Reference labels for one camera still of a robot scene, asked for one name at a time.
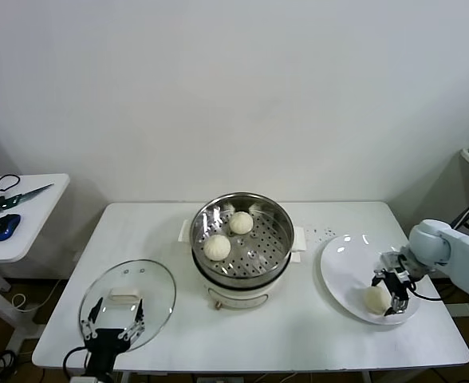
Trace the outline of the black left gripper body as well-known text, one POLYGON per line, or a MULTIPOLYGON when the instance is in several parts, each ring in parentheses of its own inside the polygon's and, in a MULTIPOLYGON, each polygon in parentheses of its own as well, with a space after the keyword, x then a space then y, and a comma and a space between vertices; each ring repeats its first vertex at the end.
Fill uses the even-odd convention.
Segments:
POLYGON ((123 328, 100 328, 86 330, 85 348, 90 353, 86 374, 110 374, 116 357, 129 350, 131 341, 127 330, 123 328))

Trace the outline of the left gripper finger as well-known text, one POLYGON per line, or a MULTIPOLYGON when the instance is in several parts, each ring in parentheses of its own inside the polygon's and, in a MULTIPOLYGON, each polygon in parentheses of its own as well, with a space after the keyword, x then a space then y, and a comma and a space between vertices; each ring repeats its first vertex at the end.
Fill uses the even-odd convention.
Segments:
POLYGON ((102 303, 103 303, 103 298, 100 297, 96 305, 93 306, 92 309, 89 311, 87 318, 82 318, 80 320, 81 333, 85 340, 91 340, 97 337, 95 324, 96 324, 98 314, 101 311, 102 303))
POLYGON ((135 342, 140 335, 144 332, 144 308, 143 308, 143 299, 139 300, 138 306, 136 308, 136 314, 134 322, 128 326, 124 331, 122 331, 118 338, 126 342, 135 342))

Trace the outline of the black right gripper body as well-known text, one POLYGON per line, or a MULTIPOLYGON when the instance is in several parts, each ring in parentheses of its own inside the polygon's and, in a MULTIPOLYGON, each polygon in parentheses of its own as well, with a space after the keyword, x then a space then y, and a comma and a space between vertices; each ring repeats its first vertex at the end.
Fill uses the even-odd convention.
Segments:
POLYGON ((384 284, 392 300, 408 300, 409 273, 403 267, 397 267, 391 270, 383 269, 383 275, 384 284))

